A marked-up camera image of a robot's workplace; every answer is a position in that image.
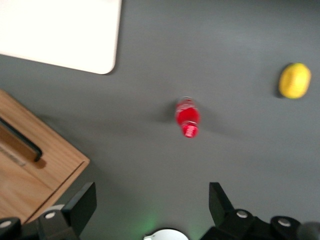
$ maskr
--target plastic bottle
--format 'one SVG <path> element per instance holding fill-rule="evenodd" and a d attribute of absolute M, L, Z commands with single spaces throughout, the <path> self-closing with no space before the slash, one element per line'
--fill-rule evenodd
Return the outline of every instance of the plastic bottle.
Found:
<path fill-rule="evenodd" d="M 185 96 L 176 104 L 175 120 L 187 138 L 194 138 L 198 134 L 200 113 L 191 97 Z"/>

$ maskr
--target drawer handle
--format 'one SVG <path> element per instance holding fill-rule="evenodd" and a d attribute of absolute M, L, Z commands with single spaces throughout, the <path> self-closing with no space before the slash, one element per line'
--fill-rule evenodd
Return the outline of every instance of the drawer handle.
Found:
<path fill-rule="evenodd" d="M 37 145 L 1 117 L 0 147 L 1 152 L 5 152 L 10 157 L 18 154 L 33 162 L 38 162 L 43 154 Z"/>

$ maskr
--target wooden drawer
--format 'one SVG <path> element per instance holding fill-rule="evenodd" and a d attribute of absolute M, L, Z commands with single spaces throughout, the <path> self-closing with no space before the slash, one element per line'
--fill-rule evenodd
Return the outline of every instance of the wooden drawer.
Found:
<path fill-rule="evenodd" d="M 22 223 L 52 206 L 89 164 L 89 159 L 30 111 L 0 90 L 0 117 L 42 150 L 38 162 L 14 152 L 0 136 L 0 219 Z"/>

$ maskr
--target screw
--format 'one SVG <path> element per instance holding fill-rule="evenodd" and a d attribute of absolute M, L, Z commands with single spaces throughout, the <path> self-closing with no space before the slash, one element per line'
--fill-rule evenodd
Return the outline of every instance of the screw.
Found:
<path fill-rule="evenodd" d="M 47 213 L 44 217 L 46 219 L 52 219 L 54 216 L 56 215 L 56 213 L 54 211 Z"/>
<path fill-rule="evenodd" d="M 238 211 L 236 214 L 239 218 L 242 218 L 242 219 L 246 219 L 248 217 L 248 213 L 242 210 Z"/>
<path fill-rule="evenodd" d="M 4 229 L 4 228 L 10 226 L 11 224 L 12 224 L 11 221 L 4 221 L 4 222 L 0 223 L 0 229 Z"/>
<path fill-rule="evenodd" d="M 278 220 L 278 223 L 284 227 L 290 227 L 291 226 L 291 223 L 289 222 L 288 219 L 285 219 L 285 218 L 280 218 Z"/>

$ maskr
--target yellow lemon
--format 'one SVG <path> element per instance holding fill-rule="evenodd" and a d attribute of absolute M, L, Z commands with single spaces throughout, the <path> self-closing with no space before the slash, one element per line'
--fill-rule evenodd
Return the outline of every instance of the yellow lemon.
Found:
<path fill-rule="evenodd" d="M 289 99 L 298 99 L 306 94 L 311 79 L 311 71 L 303 63 L 287 66 L 279 80 L 280 93 Z"/>

